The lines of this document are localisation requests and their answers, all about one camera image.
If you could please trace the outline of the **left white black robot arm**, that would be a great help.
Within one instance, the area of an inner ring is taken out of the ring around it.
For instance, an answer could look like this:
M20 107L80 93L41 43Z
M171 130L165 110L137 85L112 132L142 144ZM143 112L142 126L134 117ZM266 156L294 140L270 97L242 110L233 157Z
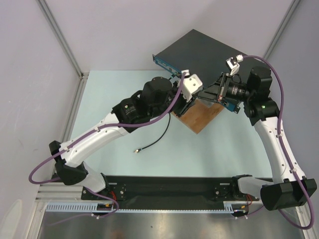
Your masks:
M107 143L148 125L153 118L171 112L182 114L201 89L202 82L195 74L174 83L154 77L85 133L67 142L51 142L49 148L59 179L67 186L80 184L90 189L98 199L107 198L110 187L106 177L87 166L86 158Z

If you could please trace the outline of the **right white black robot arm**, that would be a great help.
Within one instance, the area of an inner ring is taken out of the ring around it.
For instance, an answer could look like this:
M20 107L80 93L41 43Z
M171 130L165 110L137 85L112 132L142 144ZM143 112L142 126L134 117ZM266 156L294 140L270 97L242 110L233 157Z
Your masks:
M228 73L197 97L219 103L232 112L231 102L243 103L245 115L259 135L272 170L272 181L257 179L251 175L235 176L235 184L229 188L230 196L241 200L247 194L262 200L269 211L303 206L317 189L314 179L308 179L295 160L279 118L280 110L270 97L271 70L254 67L246 83L235 82Z

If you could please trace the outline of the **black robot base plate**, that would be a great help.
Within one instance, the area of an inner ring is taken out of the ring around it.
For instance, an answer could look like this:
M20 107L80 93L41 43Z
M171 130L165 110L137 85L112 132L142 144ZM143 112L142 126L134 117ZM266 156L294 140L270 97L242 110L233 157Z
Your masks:
M235 187L231 177L147 177L108 176L104 196L115 198L119 206L152 205L162 207L207 208L226 201L252 203L257 196L246 195Z

